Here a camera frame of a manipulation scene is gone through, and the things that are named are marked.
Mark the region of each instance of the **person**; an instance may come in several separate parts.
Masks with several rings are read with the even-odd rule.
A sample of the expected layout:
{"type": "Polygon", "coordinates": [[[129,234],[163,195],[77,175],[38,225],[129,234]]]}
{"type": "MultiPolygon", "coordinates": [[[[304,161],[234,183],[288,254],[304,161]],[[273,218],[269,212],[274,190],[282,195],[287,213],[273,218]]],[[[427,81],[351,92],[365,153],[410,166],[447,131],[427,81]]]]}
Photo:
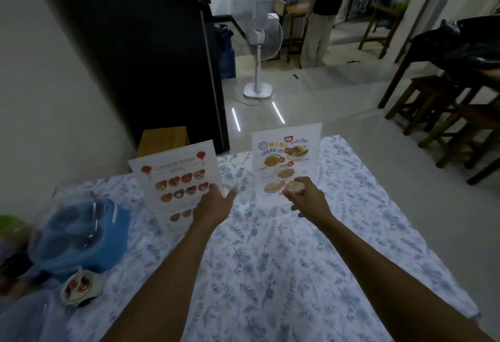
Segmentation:
{"type": "Polygon", "coordinates": [[[311,0],[306,15],[307,31],[302,46],[301,68],[322,64],[341,5],[342,0],[311,0]]]}
{"type": "MultiPolygon", "coordinates": [[[[396,342],[493,341],[473,321],[338,221],[324,193],[310,178],[295,181],[305,188],[297,193],[284,191],[291,209],[298,210],[299,217],[316,225],[330,240],[396,342]]],[[[212,232],[228,217],[236,193],[233,188],[224,198],[217,186],[210,184],[184,239],[149,277],[102,341],[181,339],[203,252],[212,232]]]]}

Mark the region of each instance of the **right hand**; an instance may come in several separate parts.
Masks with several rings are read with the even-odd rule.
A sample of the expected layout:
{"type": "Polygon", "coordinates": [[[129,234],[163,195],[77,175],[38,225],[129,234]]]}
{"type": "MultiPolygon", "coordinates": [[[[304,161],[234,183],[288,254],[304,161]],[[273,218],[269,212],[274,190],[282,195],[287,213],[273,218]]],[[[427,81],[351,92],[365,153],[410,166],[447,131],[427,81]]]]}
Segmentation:
{"type": "Polygon", "coordinates": [[[283,191],[284,196],[293,203],[291,210],[298,209],[299,217],[305,217],[316,226],[331,220],[333,215],[323,191],[319,190],[308,176],[300,176],[295,178],[295,181],[304,184],[305,188],[298,192],[283,191]]]}

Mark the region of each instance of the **thai menu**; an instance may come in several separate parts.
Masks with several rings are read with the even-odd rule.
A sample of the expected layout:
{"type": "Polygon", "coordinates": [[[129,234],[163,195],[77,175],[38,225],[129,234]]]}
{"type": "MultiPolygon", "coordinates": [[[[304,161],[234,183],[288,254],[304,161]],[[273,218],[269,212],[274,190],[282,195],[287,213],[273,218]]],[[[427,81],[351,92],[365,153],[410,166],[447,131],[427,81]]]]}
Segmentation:
{"type": "Polygon", "coordinates": [[[222,188],[212,141],[128,161],[147,205],[167,231],[184,229],[192,211],[214,183],[222,188]]]}
{"type": "Polygon", "coordinates": [[[259,206],[282,206],[283,190],[300,191],[294,179],[316,180],[322,124],[261,131],[252,134],[253,177],[259,206]]]}

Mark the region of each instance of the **black refrigerator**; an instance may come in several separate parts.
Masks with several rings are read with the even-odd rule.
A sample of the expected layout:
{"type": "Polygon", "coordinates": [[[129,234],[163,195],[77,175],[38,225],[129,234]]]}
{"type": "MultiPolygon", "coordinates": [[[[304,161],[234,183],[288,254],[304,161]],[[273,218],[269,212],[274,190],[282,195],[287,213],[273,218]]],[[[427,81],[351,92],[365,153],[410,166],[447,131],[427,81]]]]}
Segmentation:
{"type": "Polygon", "coordinates": [[[229,150],[210,0],[52,0],[65,31],[139,143],[186,126],[229,150]]]}

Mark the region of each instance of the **fan base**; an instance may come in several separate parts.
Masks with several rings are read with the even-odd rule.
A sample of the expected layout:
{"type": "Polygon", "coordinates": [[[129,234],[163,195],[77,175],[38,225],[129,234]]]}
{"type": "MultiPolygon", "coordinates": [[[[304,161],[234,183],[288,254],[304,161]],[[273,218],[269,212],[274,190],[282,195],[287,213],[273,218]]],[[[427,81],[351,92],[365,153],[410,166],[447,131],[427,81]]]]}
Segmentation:
{"type": "Polygon", "coordinates": [[[246,97],[264,98],[272,95],[272,86],[268,83],[260,83],[260,92],[255,92],[255,83],[248,83],[243,90],[246,97]]]}

